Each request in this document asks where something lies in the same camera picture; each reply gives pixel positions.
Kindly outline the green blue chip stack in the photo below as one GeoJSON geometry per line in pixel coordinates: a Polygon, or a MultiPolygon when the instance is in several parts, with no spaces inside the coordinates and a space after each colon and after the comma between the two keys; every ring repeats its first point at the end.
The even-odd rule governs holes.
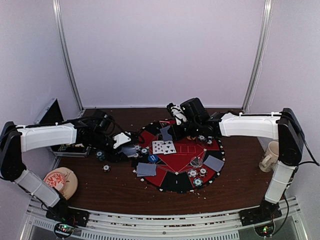
{"type": "Polygon", "coordinates": [[[103,151],[97,151],[95,153],[95,156],[99,161],[104,161],[105,160],[105,153],[103,151]]]}

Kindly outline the brown red chip stack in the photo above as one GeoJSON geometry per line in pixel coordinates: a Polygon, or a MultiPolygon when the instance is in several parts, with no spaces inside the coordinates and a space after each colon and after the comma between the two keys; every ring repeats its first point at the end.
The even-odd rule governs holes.
{"type": "Polygon", "coordinates": [[[102,167],[102,170],[103,170],[105,173],[108,173],[108,172],[111,170],[111,167],[106,164],[106,165],[104,165],[104,166],[102,167]]]}

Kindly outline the grey cards seat two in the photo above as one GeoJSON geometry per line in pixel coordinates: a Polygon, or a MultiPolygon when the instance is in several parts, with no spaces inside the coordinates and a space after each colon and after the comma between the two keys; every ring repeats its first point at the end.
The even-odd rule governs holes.
{"type": "Polygon", "coordinates": [[[138,177],[149,177],[157,175],[157,165],[139,162],[136,167],[138,177]]]}

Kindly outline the grey playing card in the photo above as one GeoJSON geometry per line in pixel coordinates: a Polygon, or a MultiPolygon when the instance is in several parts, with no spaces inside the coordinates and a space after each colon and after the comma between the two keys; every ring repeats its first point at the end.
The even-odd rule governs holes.
{"type": "Polygon", "coordinates": [[[162,139],[163,141],[172,141],[173,140],[173,137],[171,134],[169,134],[169,129],[170,129],[170,125],[166,126],[166,127],[163,127],[160,129],[160,133],[162,135],[162,139]]]}

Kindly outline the grey cards seat nine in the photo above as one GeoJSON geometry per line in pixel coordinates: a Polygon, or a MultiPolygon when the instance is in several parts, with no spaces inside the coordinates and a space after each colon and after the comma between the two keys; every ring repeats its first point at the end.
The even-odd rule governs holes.
{"type": "Polygon", "coordinates": [[[215,172],[220,172],[225,164],[223,160],[220,160],[212,155],[209,155],[203,164],[215,172]]]}

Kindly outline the brown white poker chip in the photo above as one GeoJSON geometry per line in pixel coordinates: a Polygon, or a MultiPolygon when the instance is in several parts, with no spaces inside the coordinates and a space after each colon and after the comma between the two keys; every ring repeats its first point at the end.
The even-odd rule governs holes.
{"type": "Polygon", "coordinates": [[[200,169],[199,169],[199,176],[200,176],[201,178],[206,177],[206,176],[207,176],[207,173],[208,173],[208,171],[207,171],[206,168],[200,168],[200,169]]]}

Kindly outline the blue orange poker chip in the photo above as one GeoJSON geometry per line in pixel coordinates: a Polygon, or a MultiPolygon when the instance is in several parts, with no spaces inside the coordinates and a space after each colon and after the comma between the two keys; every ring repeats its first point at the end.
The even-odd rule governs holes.
{"type": "Polygon", "coordinates": [[[190,178],[195,178],[198,175],[198,172],[193,169],[193,170],[188,171],[187,174],[190,178]]]}

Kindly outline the green blue poker chip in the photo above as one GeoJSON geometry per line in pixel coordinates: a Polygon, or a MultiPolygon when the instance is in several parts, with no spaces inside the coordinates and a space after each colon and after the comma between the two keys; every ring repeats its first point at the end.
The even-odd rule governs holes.
{"type": "Polygon", "coordinates": [[[195,187],[200,187],[203,185],[203,180],[201,178],[194,178],[193,184],[195,187]]]}

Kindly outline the orange big blind button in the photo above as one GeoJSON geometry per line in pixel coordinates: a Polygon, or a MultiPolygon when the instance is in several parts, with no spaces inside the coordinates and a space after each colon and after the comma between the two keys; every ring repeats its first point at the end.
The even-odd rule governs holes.
{"type": "Polygon", "coordinates": [[[194,141],[197,137],[196,136],[188,136],[187,139],[190,141],[194,141]]]}

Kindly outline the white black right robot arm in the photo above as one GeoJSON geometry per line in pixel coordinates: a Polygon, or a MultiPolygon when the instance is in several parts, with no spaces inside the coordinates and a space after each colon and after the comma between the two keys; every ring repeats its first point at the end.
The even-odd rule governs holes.
{"type": "Polygon", "coordinates": [[[172,115],[176,123],[168,133],[175,141],[188,136],[245,136],[277,140],[279,156],[265,196],[258,207],[241,210],[239,216],[243,226],[282,216],[279,201],[302,164],[303,150],[307,147],[305,134],[292,109],[266,114],[216,112],[213,115],[206,111],[173,109],[172,115]]]}

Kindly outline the clear dealer button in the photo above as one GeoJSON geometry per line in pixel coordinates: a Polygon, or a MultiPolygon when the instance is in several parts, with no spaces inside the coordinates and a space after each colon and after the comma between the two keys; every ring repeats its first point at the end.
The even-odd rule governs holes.
{"type": "Polygon", "coordinates": [[[190,165],[194,168],[200,168],[203,165],[203,161],[199,157],[195,157],[191,160],[190,165]]]}

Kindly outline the blue small blind button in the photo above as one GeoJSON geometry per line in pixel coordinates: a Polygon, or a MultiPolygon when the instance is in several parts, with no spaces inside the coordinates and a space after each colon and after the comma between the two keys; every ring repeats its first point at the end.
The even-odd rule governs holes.
{"type": "Polygon", "coordinates": [[[150,163],[156,163],[159,160],[159,157],[156,154],[151,154],[148,156],[148,161],[150,163]]]}

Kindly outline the round red black poker mat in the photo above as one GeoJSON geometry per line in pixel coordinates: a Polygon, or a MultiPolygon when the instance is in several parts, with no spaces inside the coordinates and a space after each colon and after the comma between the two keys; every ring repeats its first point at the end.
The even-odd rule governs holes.
{"type": "Polygon", "coordinates": [[[188,140],[187,137],[174,142],[176,153],[173,154],[153,154],[152,142],[162,141],[160,129],[174,124],[173,119],[159,120],[152,122],[141,129],[141,136],[145,140],[144,143],[138,144],[141,149],[147,148],[149,153],[142,154],[141,149],[137,150],[138,158],[133,158],[131,166],[133,172],[137,175],[138,163],[155,164],[155,176],[141,176],[142,181],[155,186],[159,191],[186,193],[192,192],[195,189],[201,189],[213,183],[220,176],[221,171],[215,172],[211,168],[204,165],[204,161],[208,156],[216,157],[225,162],[225,151],[220,139],[210,137],[212,145],[207,145],[207,141],[200,141],[198,137],[195,140],[188,140]],[[148,161],[149,155],[157,155],[158,161],[151,163],[148,161]],[[194,158],[199,157],[202,160],[201,167],[193,167],[190,162],[194,158]],[[199,176],[201,168],[207,169],[205,177],[199,176]],[[188,171],[196,170],[197,176],[192,178],[188,176],[188,171]],[[202,186],[196,187],[193,184],[195,178],[200,178],[203,181],[202,186]]]}

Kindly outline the beige ceramic mug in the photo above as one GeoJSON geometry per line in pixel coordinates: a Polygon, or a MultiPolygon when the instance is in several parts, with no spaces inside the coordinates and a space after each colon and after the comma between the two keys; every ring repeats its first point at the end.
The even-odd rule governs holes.
{"type": "Polygon", "coordinates": [[[259,163],[259,168],[264,173],[269,173],[275,164],[278,161],[279,157],[279,142],[278,141],[271,141],[269,142],[265,154],[262,160],[259,163]]]}

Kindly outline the aluminium front rail base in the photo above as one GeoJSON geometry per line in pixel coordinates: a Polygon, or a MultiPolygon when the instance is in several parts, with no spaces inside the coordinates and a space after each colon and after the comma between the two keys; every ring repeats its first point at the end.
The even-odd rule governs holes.
{"type": "Polygon", "coordinates": [[[239,210],[184,215],[136,215],[89,210],[87,225],[69,240],[264,240],[262,230],[275,227],[272,240],[309,240],[295,197],[279,203],[282,216],[243,225],[239,210]]]}

